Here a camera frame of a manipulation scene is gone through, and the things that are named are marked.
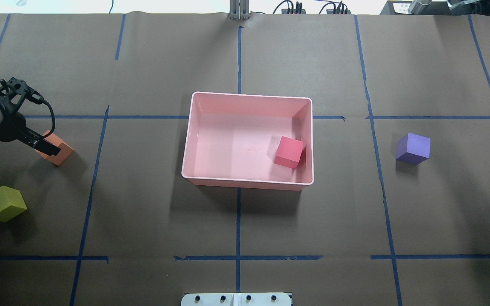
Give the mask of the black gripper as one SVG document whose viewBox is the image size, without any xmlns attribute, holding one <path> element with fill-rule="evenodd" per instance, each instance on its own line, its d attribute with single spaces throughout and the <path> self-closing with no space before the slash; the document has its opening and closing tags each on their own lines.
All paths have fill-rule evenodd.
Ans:
<svg viewBox="0 0 490 306">
<path fill-rule="evenodd" d="M 56 156 L 61 148 L 46 139 L 28 136 L 25 117 L 19 113 L 21 105 L 4 101 L 0 103 L 0 142 L 20 141 L 47 156 Z"/>
</svg>

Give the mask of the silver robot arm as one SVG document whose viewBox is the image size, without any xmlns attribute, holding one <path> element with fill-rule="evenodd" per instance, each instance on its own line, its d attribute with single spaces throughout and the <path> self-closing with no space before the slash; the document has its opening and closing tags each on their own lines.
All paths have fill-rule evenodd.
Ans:
<svg viewBox="0 0 490 306">
<path fill-rule="evenodd" d="M 56 118 L 49 102 L 21 79 L 0 80 L 0 142 L 20 141 L 45 155 L 55 164 L 62 163 L 72 149 L 63 142 L 53 144 Z M 26 126 L 25 117 L 19 112 L 25 100 L 48 107 L 52 120 L 51 129 L 39 134 Z"/>
</svg>

